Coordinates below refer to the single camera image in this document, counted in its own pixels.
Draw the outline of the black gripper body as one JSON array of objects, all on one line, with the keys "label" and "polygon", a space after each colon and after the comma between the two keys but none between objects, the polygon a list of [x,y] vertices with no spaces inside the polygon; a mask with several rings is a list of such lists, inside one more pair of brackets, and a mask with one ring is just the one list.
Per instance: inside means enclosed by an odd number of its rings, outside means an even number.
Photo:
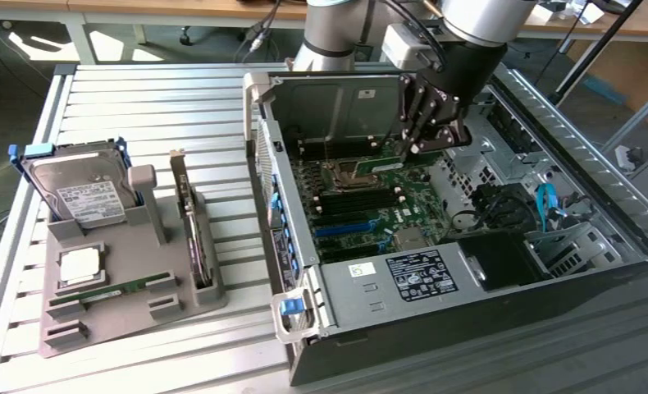
[{"label": "black gripper body", "polygon": [[415,94],[418,108],[431,109],[436,120],[456,120],[484,88],[508,45],[483,46],[460,40],[432,47],[430,64],[415,72],[415,89],[422,90]]}]

